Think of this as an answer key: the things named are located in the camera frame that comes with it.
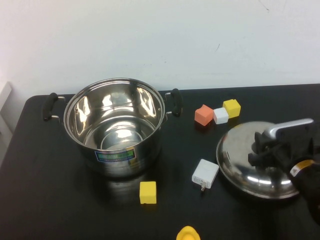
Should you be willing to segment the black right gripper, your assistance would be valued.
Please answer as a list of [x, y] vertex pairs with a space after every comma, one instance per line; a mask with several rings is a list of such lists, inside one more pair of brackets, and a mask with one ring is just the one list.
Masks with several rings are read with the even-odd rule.
[[[279, 167], [279, 163], [299, 163], [314, 159], [315, 125], [313, 123], [279, 123], [273, 126], [274, 139], [265, 132], [254, 133], [254, 151], [248, 162], [253, 167]], [[276, 142], [273, 150], [267, 148]]]

